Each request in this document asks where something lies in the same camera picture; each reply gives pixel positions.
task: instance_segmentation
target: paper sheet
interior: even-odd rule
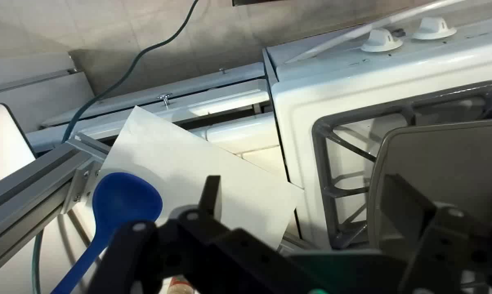
[[[130,172],[154,185],[164,199],[158,224],[181,206],[197,204],[208,175],[221,175],[223,224],[243,227],[279,248],[303,191],[275,175],[135,108],[102,175]]]

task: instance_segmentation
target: black cable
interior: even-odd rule
[[[100,95],[97,95],[94,100],[87,101],[74,116],[73,119],[69,121],[68,128],[66,128],[66,133],[64,133],[64,137],[63,137],[63,142],[69,141],[74,128],[78,126],[79,119],[82,118],[82,115],[92,106],[96,105],[97,101],[100,101],[102,98],[105,98],[107,95],[110,95],[113,90],[117,90],[120,85],[123,85],[130,75],[133,74],[135,67],[138,66],[138,62],[151,51],[158,49],[158,48],[163,48],[163,46],[167,46],[169,43],[176,41],[181,33],[185,30],[185,26],[189,25],[189,21],[192,20],[194,17],[194,12],[198,5],[198,0],[194,0],[194,5],[187,15],[187,18],[184,20],[182,26],[177,30],[177,33],[174,36],[171,36],[169,39],[159,43],[159,44],[154,44],[154,46],[149,46],[146,49],[143,49],[133,61],[133,64],[130,66],[130,69],[127,70],[127,74],[117,82],[113,84],[110,88],[107,88],[105,92],[102,92]],[[45,231],[42,231],[37,239],[35,239],[35,248],[33,248],[33,289],[35,289],[35,294],[40,294],[42,293],[42,283],[40,283],[40,257],[42,257],[42,244],[43,244],[43,237],[45,237]]]

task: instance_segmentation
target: metal frame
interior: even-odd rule
[[[0,182],[0,266],[63,209],[89,195],[107,152],[109,147],[78,136]]]
[[[357,190],[342,190],[337,188],[336,183],[339,178],[333,178],[331,173],[331,159],[328,152],[328,141],[334,141],[352,152],[377,162],[375,155],[370,155],[365,150],[357,149],[355,146],[351,146],[342,137],[334,134],[334,131],[339,126],[349,124],[349,123],[359,123],[367,121],[380,116],[390,116],[390,115],[403,115],[408,119],[409,126],[418,126],[416,119],[416,110],[452,103],[452,101],[463,101],[470,98],[481,98],[485,101],[485,111],[481,118],[476,119],[492,119],[492,82],[483,82],[467,87],[458,87],[452,90],[436,92],[429,95],[421,95],[416,98],[400,100],[393,103],[385,103],[378,106],[362,108],[355,111],[347,111],[341,115],[324,116],[313,126],[313,139],[315,139],[315,149],[316,149],[316,164],[318,164],[318,173],[321,182],[321,191],[323,191],[323,201],[324,201],[324,211],[328,219],[328,232],[331,245],[336,248],[346,248],[352,245],[355,240],[365,242],[365,232],[367,232],[367,222],[355,222],[359,214],[365,211],[365,208],[359,209],[354,216],[351,216],[344,224],[339,224],[339,213],[336,199],[347,198],[354,195],[362,195],[368,191],[368,186],[357,188]]]

